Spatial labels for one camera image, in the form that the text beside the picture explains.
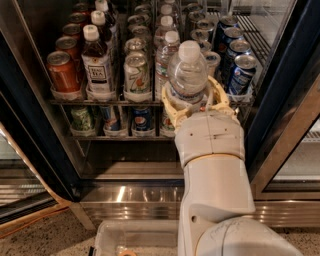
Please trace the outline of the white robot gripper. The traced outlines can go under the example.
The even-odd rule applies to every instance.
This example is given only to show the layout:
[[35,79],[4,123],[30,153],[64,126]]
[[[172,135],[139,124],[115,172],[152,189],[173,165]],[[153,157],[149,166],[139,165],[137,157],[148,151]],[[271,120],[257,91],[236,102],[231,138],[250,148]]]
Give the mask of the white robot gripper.
[[175,145],[180,163],[185,167],[200,157],[226,154],[245,159],[244,131],[238,122],[237,112],[223,87],[208,77],[205,89],[205,112],[195,113],[196,105],[182,101],[171,93],[169,83],[162,88],[161,100],[175,129]]

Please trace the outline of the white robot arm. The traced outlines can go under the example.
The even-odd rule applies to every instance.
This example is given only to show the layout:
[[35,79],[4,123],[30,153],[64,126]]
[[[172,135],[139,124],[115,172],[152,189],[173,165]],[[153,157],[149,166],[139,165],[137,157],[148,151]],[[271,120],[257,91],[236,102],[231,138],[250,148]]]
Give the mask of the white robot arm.
[[303,256],[249,217],[255,204],[245,167],[244,131],[221,85],[207,80],[203,111],[162,89],[184,172],[178,256]]

